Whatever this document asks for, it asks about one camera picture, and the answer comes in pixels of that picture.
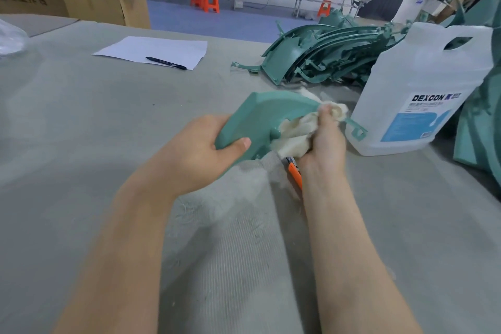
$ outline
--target black pen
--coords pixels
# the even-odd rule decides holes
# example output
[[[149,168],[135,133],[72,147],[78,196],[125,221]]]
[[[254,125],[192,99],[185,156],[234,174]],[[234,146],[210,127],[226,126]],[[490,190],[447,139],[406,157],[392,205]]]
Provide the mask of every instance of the black pen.
[[[153,61],[153,62],[162,63],[162,64],[167,65],[167,66],[177,67],[178,69],[181,69],[181,70],[186,70],[186,66],[178,65],[177,63],[172,63],[172,62],[169,62],[169,61],[159,60],[158,58],[154,58],[154,57],[147,57],[146,59],[150,60],[150,61]]]

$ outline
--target forearm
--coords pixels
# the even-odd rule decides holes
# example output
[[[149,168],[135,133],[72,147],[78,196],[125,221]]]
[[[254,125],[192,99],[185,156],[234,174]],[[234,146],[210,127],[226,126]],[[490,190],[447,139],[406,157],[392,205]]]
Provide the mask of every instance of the forearm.
[[[367,233],[348,181],[303,176],[324,333],[421,333]]]
[[[156,333],[170,208],[135,185],[120,189],[54,334]]]

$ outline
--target plastic jug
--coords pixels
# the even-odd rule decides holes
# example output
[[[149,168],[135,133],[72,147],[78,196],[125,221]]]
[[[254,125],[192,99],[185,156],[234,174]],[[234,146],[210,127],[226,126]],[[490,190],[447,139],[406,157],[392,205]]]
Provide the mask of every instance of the plastic jug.
[[[444,50],[456,37],[464,45]],[[493,67],[492,28],[414,23],[406,37],[379,55],[352,119],[367,128],[357,141],[364,156],[417,150],[436,133]]]

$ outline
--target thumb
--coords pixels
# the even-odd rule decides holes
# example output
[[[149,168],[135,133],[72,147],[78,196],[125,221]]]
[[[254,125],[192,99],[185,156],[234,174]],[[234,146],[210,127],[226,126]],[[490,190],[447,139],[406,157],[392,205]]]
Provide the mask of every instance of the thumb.
[[[323,104],[318,109],[318,123],[319,126],[325,126],[333,122],[332,119],[332,105]]]
[[[224,170],[228,169],[250,146],[251,140],[249,138],[241,138],[232,142],[226,148],[217,151],[219,164]]]

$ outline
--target left hand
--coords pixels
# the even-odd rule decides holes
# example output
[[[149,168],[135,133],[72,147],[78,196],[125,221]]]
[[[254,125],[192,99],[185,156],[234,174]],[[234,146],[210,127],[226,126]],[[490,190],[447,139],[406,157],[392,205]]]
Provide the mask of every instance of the left hand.
[[[206,115],[192,120],[129,178],[141,191],[173,202],[204,188],[223,174],[251,146],[241,138],[222,150],[214,142],[230,115]]]

